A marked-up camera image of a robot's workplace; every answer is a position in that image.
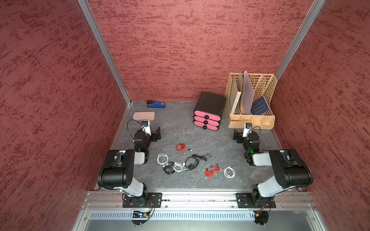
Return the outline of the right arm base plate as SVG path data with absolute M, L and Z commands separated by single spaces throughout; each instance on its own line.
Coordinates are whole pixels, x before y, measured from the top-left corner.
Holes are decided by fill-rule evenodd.
M 257 193 L 236 193 L 238 208 L 276 208 L 273 197 L 262 197 Z

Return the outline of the red earphones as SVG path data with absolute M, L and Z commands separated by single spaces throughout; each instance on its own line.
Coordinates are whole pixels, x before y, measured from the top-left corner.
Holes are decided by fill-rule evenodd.
M 219 164 L 217 163 L 215 166 L 210 166 L 210 168 L 207 168 L 205 170 L 205 176 L 209 178 L 219 171 L 221 171 L 221 169 L 219 167 Z
M 184 151 L 192 151 L 192 148 L 188 148 L 185 143 L 179 143 L 176 146 L 176 150 L 179 152 L 184 152 Z

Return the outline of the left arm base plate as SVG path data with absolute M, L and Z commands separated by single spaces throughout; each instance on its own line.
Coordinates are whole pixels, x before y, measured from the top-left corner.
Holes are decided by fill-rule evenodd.
M 160 208 L 162 193 L 146 193 L 143 197 L 123 197 L 123 208 Z

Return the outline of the black pink drawer cabinet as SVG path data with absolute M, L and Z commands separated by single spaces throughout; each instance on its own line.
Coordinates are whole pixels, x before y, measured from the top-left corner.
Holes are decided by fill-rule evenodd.
M 219 115 L 222 118 L 225 104 L 226 98 L 224 96 L 213 94 L 210 92 L 203 92 L 195 106 L 194 112 L 198 110 L 214 115 Z

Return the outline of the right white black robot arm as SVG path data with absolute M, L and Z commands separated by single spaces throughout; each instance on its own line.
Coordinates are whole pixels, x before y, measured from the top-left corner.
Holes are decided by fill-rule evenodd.
M 294 188 L 306 187 L 313 183 L 313 175 L 300 155 L 294 149 L 260 151 L 260 140 L 252 128 L 243 132 L 234 130 L 233 140 L 241 143 L 245 150 L 246 162 L 254 167 L 272 167 L 274 176 L 253 187 L 250 200 L 273 198 L 275 195 Z

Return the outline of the pink top drawer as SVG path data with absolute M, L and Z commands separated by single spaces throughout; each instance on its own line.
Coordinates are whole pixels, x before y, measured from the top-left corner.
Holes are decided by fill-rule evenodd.
M 214 115 L 214 114 L 210 114 L 210 113 L 206 113 L 206 112 L 202 112 L 202 111 L 198 111 L 198 110 L 194 112 L 194 115 L 199 116 L 199 117 L 203 117 L 205 119 L 210 119 L 210 120 L 213 120 L 213 121 L 222 120 L 222 118 L 219 115 Z

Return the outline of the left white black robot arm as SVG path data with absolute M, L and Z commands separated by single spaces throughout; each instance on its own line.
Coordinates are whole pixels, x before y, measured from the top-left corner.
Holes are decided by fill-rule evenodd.
M 148 162 L 149 146 L 161 139 L 161 128 L 149 135 L 138 130 L 134 135 L 134 149 L 109 150 L 97 178 L 100 188 L 120 190 L 130 198 L 147 199 L 147 187 L 134 178 L 134 166 Z

